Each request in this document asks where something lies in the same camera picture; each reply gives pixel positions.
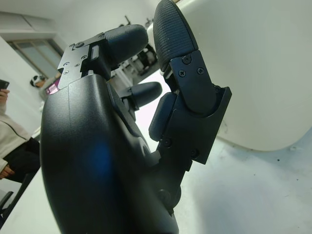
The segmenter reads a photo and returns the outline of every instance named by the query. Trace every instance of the wall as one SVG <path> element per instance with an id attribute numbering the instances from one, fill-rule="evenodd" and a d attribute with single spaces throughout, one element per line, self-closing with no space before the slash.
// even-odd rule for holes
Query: wall
<path id="1" fill-rule="evenodd" d="M 10 82 L 7 114 L 29 133 L 33 133 L 41 121 L 41 99 L 36 88 L 29 84 L 36 71 L 1 37 L 0 51 L 0 79 Z"/>
<path id="2" fill-rule="evenodd" d="M 84 0 L 71 5 L 55 19 L 55 27 L 63 40 L 72 44 L 127 24 L 125 15 L 132 24 L 144 25 L 146 18 L 154 17 L 154 11 L 143 0 Z"/>

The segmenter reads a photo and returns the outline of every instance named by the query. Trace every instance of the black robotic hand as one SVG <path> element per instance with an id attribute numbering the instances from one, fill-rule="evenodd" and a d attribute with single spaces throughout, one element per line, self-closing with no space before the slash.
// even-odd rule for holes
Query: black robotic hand
<path id="1" fill-rule="evenodd" d="M 118 63 L 147 44 L 142 26 L 96 35 L 65 50 L 58 88 L 45 103 L 41 166 L 62 233 L 176 234 L 174 206 L 192 161 L 206 163 L 231 98 L 211 83 L 196 40 L 171 0 L 155 13 L 156 52 L 171 88 L 149 132 L 150 152 L 135 110 L 161 93 L 159 84 L 119 95 L 108 80 Z"/>

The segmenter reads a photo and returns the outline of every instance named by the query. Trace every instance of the white curved surface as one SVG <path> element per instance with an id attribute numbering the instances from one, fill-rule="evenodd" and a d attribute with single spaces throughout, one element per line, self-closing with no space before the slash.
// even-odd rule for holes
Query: white curved surface
<path id="1" fill-rule="evenodd" d="M 178 6 L 211 80 L 233 93 L 219 136 L 262 151 L 298 141 L 312 126 L 312 1 L 182 0 Z"/>

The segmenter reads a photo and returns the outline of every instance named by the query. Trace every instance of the table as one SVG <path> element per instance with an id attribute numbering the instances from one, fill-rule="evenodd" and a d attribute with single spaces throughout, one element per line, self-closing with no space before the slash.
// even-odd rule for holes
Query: table
<path id="1" fill-rule="evenodd" d="M 144 80 L 160 81 L 158 72 Z M 148 127 L 158 101 L 136 112 Z M 312 131 L 291 148 L 255 152 L 216 139 L 206 165 L 194 162 L 175 208 L 181 234 L 309 234 L 312 230 Z M 38 171 L 0 234 L 59 234 Z"/>

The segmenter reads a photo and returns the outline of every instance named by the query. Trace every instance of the smartphone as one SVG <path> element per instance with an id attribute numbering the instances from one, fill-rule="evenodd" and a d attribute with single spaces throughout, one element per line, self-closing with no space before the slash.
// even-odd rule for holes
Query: smartphone
<path id="1" fill-rule="evenodd" d="M 0 79 L 0 89 L 7 89 L 10 82 Z"/>

